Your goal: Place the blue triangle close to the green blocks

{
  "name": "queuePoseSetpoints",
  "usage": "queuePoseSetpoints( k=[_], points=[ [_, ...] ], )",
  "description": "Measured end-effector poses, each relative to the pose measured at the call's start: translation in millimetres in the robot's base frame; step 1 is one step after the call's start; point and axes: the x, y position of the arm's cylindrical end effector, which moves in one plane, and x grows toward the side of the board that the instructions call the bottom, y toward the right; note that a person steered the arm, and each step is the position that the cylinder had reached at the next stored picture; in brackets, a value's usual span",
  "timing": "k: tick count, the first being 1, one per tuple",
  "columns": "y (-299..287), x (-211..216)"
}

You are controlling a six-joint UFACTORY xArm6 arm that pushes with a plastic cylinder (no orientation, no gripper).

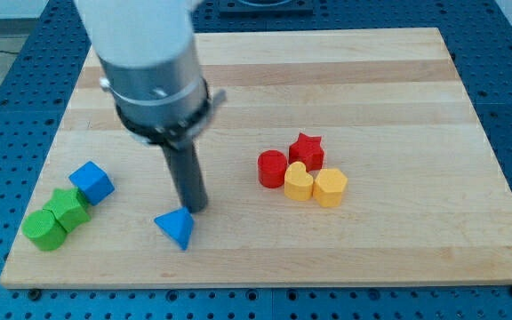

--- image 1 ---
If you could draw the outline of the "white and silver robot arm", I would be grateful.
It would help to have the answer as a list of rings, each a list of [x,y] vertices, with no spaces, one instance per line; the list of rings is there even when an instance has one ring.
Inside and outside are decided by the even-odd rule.
[[[124,126],[150,144],[184,149],[214,104],[196,52],[191,13],[201,0],[76,0]]]

